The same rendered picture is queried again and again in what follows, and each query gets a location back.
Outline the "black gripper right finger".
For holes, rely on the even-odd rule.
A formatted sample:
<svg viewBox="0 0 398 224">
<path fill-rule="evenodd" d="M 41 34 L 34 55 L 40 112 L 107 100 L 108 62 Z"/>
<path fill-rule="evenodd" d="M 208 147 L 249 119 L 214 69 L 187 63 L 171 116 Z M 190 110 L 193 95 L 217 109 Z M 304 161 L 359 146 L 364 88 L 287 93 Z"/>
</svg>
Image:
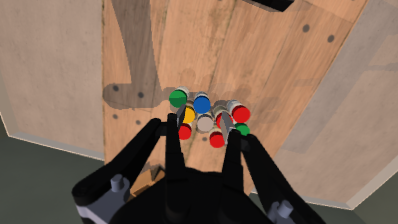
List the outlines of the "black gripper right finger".
<svg viewBox="0 0 398 224">
<path fill-rule="evenodd" d="M 326 224 L 293 190 L 255 135 L 242 135 L 226 111 L 219 125 L 227 144 L 217 209 L 220 224 L 242 224 L 246 216 L 241 152 L 266 216 L 274 224 Z"/>
</svg>

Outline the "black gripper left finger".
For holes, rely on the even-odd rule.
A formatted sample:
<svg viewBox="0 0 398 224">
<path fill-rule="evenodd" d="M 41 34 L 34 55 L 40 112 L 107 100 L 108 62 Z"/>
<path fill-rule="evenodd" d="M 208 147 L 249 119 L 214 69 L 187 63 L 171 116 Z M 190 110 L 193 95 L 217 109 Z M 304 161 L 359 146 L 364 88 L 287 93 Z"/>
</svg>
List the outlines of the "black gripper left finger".
<svg viewBox="0 0 398 224">
<path fill-rule="evenodd" d="M 186 104 L 182 104 L 176 113 L 167 115 L 166 122 L 151 119 L 112 161 L 73 187 L 72 195 L 83 224 L 109 224 L 129 199 L 130 189 L 160 136 L 166 136 L 166 216 L 173 223 L 188 217 L 192 194 L 179 139 L 185 111 Z"/>
</svg>

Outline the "blue-capped bottle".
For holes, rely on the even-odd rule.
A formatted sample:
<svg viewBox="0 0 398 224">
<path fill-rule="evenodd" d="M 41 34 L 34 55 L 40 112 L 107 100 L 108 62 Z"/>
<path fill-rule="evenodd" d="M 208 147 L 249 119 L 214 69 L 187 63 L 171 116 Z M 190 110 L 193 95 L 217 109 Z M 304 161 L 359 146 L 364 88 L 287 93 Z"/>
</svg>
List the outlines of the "blue-capped bottle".
<svg viewBox="0 0 398 224">
<path fill-rule="evenodd" d="M 210 110 L 211 104 L 209 96 L 204 91 L 196 93 L 193 104 L 194 110 L 199 114 L 205 114 Z"/>
</svg>

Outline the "bottle with yellow cap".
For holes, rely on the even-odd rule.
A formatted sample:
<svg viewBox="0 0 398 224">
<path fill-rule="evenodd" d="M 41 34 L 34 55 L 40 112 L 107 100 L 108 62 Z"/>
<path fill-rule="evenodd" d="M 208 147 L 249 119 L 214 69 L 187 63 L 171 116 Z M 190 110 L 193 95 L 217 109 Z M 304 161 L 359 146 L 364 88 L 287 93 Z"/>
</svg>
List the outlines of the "bottle with yellow cap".
<svg viewBox="0 0 398 224">
<path fill-rule="evenodd" d="M 185 118 L 183 123 L 191 123 L 194 120 L 196 111 L 194 110 L 193 104 L 193 100 L 187 100 Z"/>
</svg>

